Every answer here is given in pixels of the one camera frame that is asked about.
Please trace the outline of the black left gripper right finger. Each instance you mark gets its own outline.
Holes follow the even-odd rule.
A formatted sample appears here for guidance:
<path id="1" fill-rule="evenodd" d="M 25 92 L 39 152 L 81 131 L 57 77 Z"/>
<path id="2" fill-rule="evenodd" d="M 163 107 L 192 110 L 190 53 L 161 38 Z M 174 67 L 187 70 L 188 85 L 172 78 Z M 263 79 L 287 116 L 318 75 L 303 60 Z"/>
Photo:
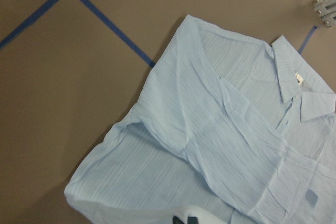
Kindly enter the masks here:
<path id="1" fill-rule="evenodd" d="M 188 216 L 187 217 L 187 224 L 199 224 L 199 220 L 195 216 Z"/>

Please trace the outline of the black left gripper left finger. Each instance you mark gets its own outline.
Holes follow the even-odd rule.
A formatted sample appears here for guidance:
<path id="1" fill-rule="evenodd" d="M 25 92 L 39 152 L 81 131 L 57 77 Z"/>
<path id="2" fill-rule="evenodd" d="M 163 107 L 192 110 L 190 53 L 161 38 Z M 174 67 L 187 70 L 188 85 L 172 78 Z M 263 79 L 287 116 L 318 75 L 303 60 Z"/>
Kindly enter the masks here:
<path id="1" fill-rule="evenodd" d="M 172 223 L 173 224 L 183 224 L 183 222 L 177 216 L 174 216 L 172 218 Z"/>

